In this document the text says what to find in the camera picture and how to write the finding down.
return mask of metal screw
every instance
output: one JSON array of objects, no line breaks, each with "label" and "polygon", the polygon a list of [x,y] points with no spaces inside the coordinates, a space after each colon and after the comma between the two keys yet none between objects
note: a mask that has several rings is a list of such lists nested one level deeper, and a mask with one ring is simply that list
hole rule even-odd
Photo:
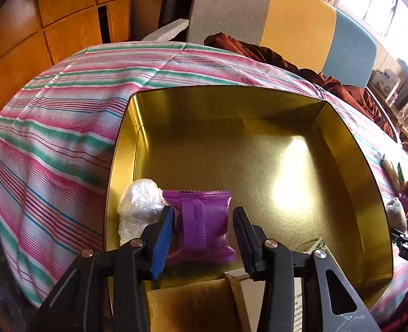
[{"label": "metal screw", "polygon": [[81,256],[83,257],[91,257],[93,256],[93,250],[92,248],[86,248],[85,250],[81,251]]},{"label": "metal screw", "polygon": [[275,239],[268,239],[264,242],[264,245],[268,248],[276,248],[279,246],[279,242]]},{"label": "metal screw", "polygon": [[317,258],[325,258],[327,257],[327,252],[325,252],[324,250],[315,250],[315,256]]},{"label": "metal screw", "polygon": [[134,238],[130,241],[130,246],[132,247],[141,247],[144,241],[140,238]]}]

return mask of clear plastic bag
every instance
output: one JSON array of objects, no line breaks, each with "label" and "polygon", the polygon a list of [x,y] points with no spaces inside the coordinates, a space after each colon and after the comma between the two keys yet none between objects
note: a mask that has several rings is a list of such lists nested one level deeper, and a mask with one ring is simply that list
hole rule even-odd
[{"label": "clear plastic bag", "polygon": [[131,183],[118,206],[119,245],[140,237],[147,225],[158,222],[165,205],[162,190],[153,180],[141,178]]}]

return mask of purple snack wrapper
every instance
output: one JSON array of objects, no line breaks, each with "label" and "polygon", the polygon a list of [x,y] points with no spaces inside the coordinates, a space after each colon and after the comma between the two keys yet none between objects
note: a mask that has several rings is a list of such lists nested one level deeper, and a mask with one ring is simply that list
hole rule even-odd
[{"label": "purple snack wrapper", "polygon": [[228,245],[228,191],[171,191],[162,193],[175,210],[178,246],[170,249],[169,265],[183,261],[213,263],[236,260]]}]

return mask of striped tablecloth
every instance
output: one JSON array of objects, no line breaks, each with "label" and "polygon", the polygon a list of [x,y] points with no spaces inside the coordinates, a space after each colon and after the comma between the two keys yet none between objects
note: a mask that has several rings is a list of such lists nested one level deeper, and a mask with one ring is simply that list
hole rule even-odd
[{"label": "striped tablecloth", "polygon": [[[30,81],[0,113],[0,235],[12,273],[39,306],[84,248],[100,250],[110,166],[129,97],[141,90],[246,85],[329,101],[349,127],[385,202],[394,196],[383,154],[408,156],[377,125],[338,98],[276,67],[201,45],[92,46]],[[408,262],[373,308],[381,322],[408,290]]]}]

